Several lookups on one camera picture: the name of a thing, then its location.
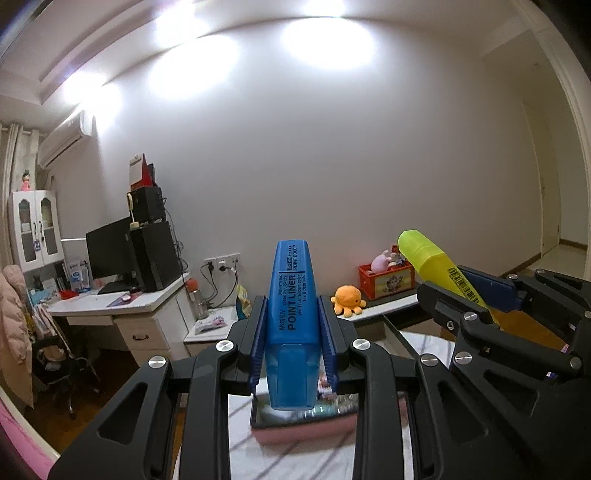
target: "black computer tower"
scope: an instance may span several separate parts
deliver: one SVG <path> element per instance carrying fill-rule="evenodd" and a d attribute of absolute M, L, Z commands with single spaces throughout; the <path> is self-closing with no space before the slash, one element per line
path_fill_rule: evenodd
<path fill-rule="evenodd" d="M 162 290 L 181 276 L 168 222 L 148 223 L 128 235 L 135 277 L 142 291 Z"/>

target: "door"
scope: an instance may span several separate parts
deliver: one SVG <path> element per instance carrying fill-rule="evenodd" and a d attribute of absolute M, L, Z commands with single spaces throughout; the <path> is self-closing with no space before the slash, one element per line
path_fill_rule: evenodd
<path fill-rule="evenodd" d="M 35 192 L 37 228 L 41 236 L 41 250 L 46 264 L 64 260 L 60 228 L 57 224 L 56 195 L 48 190 Z"/>
<path fill-rule="evenodd" d="M 14 230 L 16 255 L 21 270 L 28 272 L 42 267 L 43 255 L 41 253 L 41 236 L 37 226 L 35 192 L 14 192 L 12 194 L 11 227 Z"/>
<path fill-rule="evenodd" d="M 530 125 L 535 158 L 540 174 L 540 196 L 542 209 L 541 252 L 558 245 L 560 240 L 560 186 L 556 155 L 545 118 L 527 103 L 524 104 L 527 121 Z"/>

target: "yellow highlighter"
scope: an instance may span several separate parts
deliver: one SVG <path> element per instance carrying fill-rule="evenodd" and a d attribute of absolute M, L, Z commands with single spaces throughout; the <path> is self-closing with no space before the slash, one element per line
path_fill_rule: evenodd
<path fill-rule="evenodd" d="M 476 289 L 446 253 L 418 230 L 402 232 L 398 238 L 400 252 L 412 263 L 421 278 L 432 281 L 481 307 L 488 306 Z"/>

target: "air conditioner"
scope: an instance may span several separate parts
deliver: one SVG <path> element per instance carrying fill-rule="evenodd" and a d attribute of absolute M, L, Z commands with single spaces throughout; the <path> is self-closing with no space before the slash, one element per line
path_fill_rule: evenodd
<path fill-rule="evenodd" d="M 39 166 L 45 170 L 49 169 L 62 153 L 83 138 L 91 137 L 93 120 L 94 117 L 90 112 L 80 110 L 51 132 L 39 145 L 37 153 Z"/>

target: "highlighter cap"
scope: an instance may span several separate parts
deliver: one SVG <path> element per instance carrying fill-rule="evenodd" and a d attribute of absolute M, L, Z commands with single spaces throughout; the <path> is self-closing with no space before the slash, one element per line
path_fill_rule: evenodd
<path fill-rule="evenodd" d="M 431 242 L 418 230 L 407 230 L 402 232 L 398 238 L 398 248 L 408 259 L 413 267 L 419 272 L 423 265 L 431 257 L 444 254 L 443 250 Z"/>

